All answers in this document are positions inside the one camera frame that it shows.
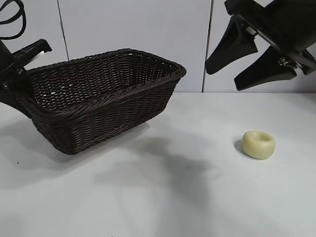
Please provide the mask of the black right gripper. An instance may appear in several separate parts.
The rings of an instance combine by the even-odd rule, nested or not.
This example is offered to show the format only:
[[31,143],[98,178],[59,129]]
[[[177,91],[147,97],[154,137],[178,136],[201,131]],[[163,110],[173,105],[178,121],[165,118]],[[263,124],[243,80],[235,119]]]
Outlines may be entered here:
[[300,68],[305,75],[316,70],[316,59],[308,47],[316,42],[316,2],[314,0],[273,0],[261,6],[254,0],[227,0],[229,24],[219,44],[205,62],[212,75],[231,62],[257,53],[252,28],[269,48],[238,74],[235,85],[242,91],[268,82],[291,80]]

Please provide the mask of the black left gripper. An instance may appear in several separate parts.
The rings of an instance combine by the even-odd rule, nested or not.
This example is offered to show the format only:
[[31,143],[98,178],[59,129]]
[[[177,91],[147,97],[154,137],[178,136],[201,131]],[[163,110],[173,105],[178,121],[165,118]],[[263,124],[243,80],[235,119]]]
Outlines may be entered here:
[[26,92],[33,96],[31,79],[25,70],[25,66],[31,63],[39,54],[51,52],[52,48],[44,39],[11,53],[9,49],[0,42],[0,102],[6,104],[29,119],[31,114],[20,103],[18,94]]

